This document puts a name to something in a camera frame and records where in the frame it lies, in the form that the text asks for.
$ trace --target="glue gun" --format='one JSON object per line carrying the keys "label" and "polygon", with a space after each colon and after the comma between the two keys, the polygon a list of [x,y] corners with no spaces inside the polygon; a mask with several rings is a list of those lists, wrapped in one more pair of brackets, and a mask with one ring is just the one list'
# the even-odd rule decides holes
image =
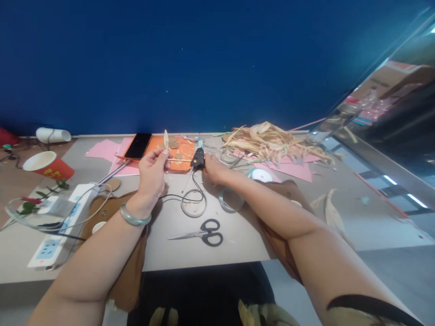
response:
{"label": "glue gun", "polygon": [[195,155],[193,156],[193,159],[190,162],[190,166],[195,168],[196,170],[199,170],[199,169],[205,167],[204,149],[203,148],[200,147],[196,150]]}

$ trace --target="blue wall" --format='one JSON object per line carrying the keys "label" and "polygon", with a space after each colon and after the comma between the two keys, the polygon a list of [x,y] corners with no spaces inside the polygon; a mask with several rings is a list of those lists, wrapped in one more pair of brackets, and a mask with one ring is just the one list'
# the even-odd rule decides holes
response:
{"label": "blue wall", "polygon": [[430,0],[326,2],[0,0],[0,125],[118,134],[322,118],[432,11],[413,22]]}

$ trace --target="black-handled scissors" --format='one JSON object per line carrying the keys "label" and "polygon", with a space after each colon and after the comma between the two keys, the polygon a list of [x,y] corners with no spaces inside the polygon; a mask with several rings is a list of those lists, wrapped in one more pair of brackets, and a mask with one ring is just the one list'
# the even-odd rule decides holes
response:
{"label": "black-handled scissors", "polygon": [[[215,227],[213,227],[213,226],[207,227],[207,223],[216,223],[216,226]],[[201,225],[200,231],[191,232],[191,233],[181,235],[181,236],[178,236],[176,238],[171,238],[168,240],[179,240],[179,239],[189,239],[189,238],[199,237],[203,240],[203,242],[206,245],[209,245],[210,247],[217,247],[223,242],[223,236],[221,233],[213,232],[213,231],[217,231],[220,227],[221,227],[221,225],[219,224],[219,222],[217,220],[208,219]],[[219,238],[219,242],[218,243],[211,243],[209,241],[209,239],[212,237],[215,237],[215,236]]]}

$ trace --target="white power strip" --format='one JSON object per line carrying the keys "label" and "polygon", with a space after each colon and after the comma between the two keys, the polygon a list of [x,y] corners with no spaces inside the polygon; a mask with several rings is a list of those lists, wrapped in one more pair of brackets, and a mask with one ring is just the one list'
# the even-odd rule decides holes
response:
{"label": "white power strip", "polygon": [[[72,192],[69,200],[76,202],[80,198],[80,196],[82,196],[83,194],[84,195],[75,205],[74,209],[72,210],[69,217],[66,219],[62,228],[74,225],[86,219],[91,202],[98,195],[100,190],[99,187],[95,187],[94,189],[89,190],[94,186],[95,184],[77,185],[76,189],[74,189],[74,191]],[[60,231],[60,233],[79,236],[80,232],[82,231],[82,227],[83,224],[80,224],[75,227],[62,230]],[[68,256],[71,253],[71,250],[73,249],[74,243],[76,241],[77,240],[75,239],[70,239],[64,236],[46,235],[27,267],[52,270],[62,265],[67,261]]]}

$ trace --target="wooden stick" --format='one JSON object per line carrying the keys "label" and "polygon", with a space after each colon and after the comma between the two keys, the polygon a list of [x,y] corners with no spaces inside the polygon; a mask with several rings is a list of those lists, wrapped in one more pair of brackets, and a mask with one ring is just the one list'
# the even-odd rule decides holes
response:
{"label": "wooden stick", "polygon": [[300,126],[300,127],[297,127],[297,128],[290,129],[290,130],[288,130],[287,132],[289,133],[289,132],[291,132],[291,131],[299,130],[299,129],[303,128],[303,127],[308,127],[309,125],[314,125],[315,123],[321,122],[321,121],[323,121],[323,120],[326,120],[326,118],[323,118],[323,119],[319,119],[319,120],[317,120],[317,121],[310,122],[309,124],[306,124],[306,125],[303,125],[303,126]]}
{"label": "wooden stick", "polygon": [[169,158],[168,161],[174,161],[174,162],[191,162],[192,160],[178,160],[176,158]]}

